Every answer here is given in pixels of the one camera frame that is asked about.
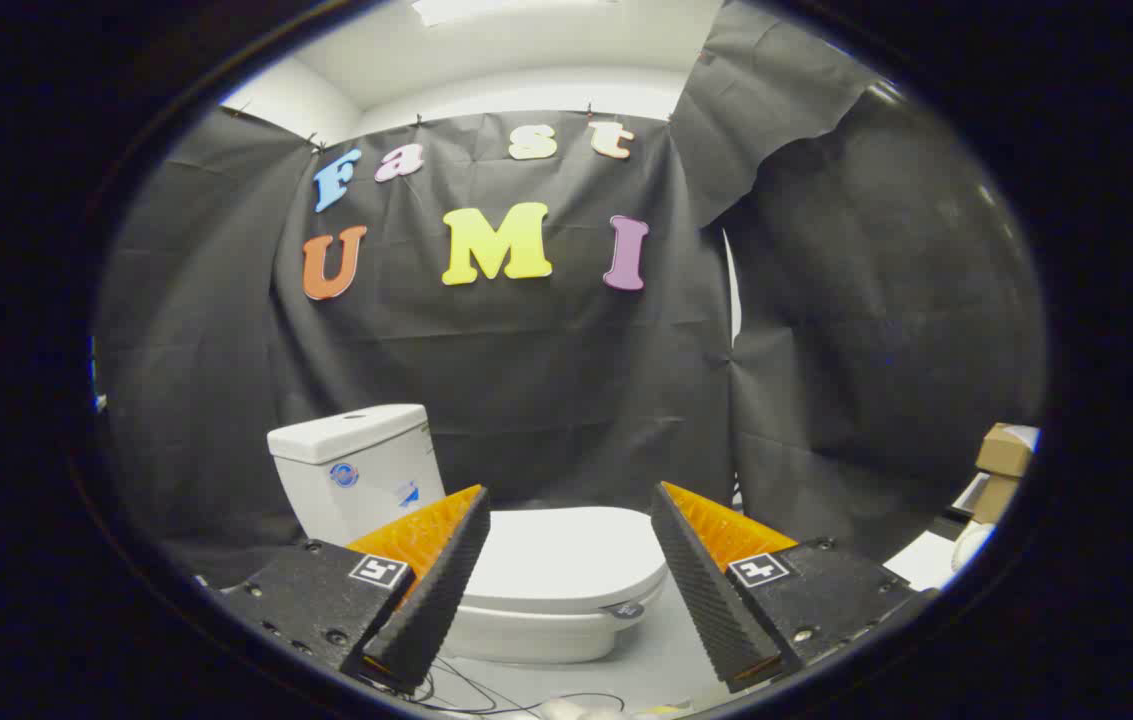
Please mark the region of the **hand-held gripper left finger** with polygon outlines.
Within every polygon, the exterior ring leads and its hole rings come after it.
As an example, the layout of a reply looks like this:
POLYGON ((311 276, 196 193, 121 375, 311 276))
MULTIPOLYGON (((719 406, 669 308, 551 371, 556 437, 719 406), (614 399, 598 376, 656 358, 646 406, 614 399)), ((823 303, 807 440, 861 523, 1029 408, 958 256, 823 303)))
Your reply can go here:
POLYGON ((465 488, 350 544, 288 547, 218 591, 218 603, 314 664, 411 693, 448 637, 488 533, 487 488, 465 488))

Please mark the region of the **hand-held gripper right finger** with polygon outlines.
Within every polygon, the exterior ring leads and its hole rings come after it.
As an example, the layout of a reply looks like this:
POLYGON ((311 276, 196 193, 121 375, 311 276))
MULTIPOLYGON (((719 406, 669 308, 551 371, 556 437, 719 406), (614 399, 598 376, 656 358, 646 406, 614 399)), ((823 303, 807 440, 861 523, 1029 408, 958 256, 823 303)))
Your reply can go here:
POLYGON ((936 596, 840 539, 799 542, 668 482, 653 489, 650 523, 731 692, 819 664, 936 596))

